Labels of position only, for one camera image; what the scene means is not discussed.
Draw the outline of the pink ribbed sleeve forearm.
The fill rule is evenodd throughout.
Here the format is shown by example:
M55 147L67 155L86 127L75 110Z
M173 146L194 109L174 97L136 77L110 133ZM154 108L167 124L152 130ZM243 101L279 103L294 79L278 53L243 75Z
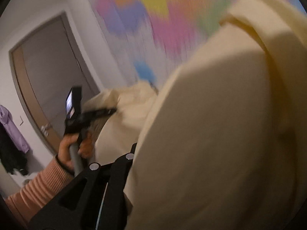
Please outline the pink ribbed sleeve forearm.
M5 203L16 220L27 228L30 220L72 180L72 161L57 155L19 192L5 199Z

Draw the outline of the person's left hand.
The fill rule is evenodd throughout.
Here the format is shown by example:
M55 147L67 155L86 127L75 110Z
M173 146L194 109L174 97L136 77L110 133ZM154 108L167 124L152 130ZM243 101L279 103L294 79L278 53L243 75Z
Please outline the person's left hand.
M74 171L74 165L71 157L73 146L78 143L78 133L65 135L59 145L57 160L69 172ZM91 159L94 152L93 139L90 131L86 133L85 139L78 147L78 155L84 159Z

